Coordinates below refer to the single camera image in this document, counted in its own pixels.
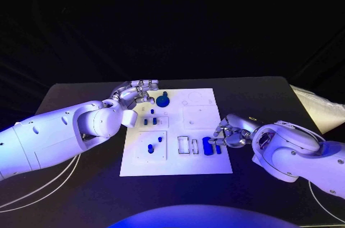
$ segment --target black backdrop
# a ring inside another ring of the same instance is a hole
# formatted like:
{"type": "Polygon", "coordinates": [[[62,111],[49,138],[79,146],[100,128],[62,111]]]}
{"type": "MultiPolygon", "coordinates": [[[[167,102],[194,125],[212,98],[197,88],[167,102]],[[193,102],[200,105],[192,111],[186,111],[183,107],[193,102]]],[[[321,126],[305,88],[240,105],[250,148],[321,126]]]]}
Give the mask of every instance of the black backdrop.
{"type": "Polygon", "coordinates": [[[55,83],[276,75],[345,102],[340,0],[2,0],[0,129],[55,83]]]}

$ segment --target robotic hand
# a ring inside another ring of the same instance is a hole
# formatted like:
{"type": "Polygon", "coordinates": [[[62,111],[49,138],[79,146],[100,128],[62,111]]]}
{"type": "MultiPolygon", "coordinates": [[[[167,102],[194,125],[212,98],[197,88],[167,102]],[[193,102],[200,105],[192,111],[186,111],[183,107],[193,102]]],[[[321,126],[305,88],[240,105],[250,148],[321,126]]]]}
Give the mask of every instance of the robotic hand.
{"type": "Polygon", "coordinates": [[[281,180],[307,178],[327,193],[345,199],[345,144],[325,141],[307,128],[278,121],[265,125],[256,118],[229,114],[209,143],[240,148],[253,147],[253,161],[281,180]]]}
{"type": "Polygon", "coordinates": [[[137,103],[156,100],[157,80],[125,82],[105,101],[85,102],[36,115],[0,132],[0,181],[51,167],[105,142],[121,128],[135,126],[137,103]]]}

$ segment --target black table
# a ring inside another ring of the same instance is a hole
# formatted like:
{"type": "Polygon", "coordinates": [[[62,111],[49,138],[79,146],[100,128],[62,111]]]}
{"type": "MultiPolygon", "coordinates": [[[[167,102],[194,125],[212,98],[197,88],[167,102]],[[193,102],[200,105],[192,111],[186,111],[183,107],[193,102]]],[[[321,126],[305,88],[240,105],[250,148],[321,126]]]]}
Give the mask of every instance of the black table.
{"type": "MultiPolygon", "coordinates": [[[[91,100],[108,98],[120,82],[56,84],[38,114],[91,100]]],[[[161,89],[213,88],[220,117],[246,114],[272,123],[285,120],[318,132],[308,112],[282,77],[248,77],[160,81],[161,89]]],[[[120,177],[127,128],[81,156],[75,173],[43,201],[15,212],[0,213],[2,227],[107,227],[150,209],[183,204],[242,208],[278,217],[296,225],[340,222],[312,198],[308,181],[278,180],[252,162],[250,145],[227,149],[233,174],[120,177]]],[[[2,204],[41,187],[69,162],[13,176],[0,182],[2,204]]],[[[8,208],[35,201],[61,184],[64,176],[42,192],[8,208]]],[[[330,211],[345,218],[345,201],[314,186],[330,211]]]]}

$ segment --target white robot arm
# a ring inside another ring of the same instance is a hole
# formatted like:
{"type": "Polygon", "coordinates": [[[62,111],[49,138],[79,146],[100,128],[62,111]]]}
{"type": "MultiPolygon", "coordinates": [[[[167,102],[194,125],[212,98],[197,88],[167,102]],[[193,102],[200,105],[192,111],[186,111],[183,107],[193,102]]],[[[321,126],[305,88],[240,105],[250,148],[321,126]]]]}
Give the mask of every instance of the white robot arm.
{"type": "Polygon", "coordinates": [[[222,120],[212,144],[240,148],[252,144],[253,161],[281,180],[307,178],[327,193],[345,199],[345,144],[325,141],[307,128],[278,121],[263,125],[256,118],[229,114],[222,120]]]}
{"type": "Polygon", "coordinates": [[[137,103],[156,103],[148,90],[157,80],[125,82],[105,101],[91,101],[36,115],[0,132],[0,181],[51,167],[105,142],[121,128],[135,126],[137,103]]]}

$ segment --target white board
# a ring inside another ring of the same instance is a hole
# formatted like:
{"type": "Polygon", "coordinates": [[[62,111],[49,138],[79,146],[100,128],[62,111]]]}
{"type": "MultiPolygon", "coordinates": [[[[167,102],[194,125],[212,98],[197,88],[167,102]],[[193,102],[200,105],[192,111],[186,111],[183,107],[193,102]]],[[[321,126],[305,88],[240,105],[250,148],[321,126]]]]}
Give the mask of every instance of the white board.
{"type": "Polygon", "coordinates": [[[135,127],[127,129],[120,176],[233,173],[226,146],[220,147],[222,154],[215,148],[213,155],[204,155],[203,137],[213,137],[222,121],[213,89],[167,89],[148,93],[157,98],[164,91],[170,98],[167,107],[141,103],[134,108],[138,119],[135,127]]]}

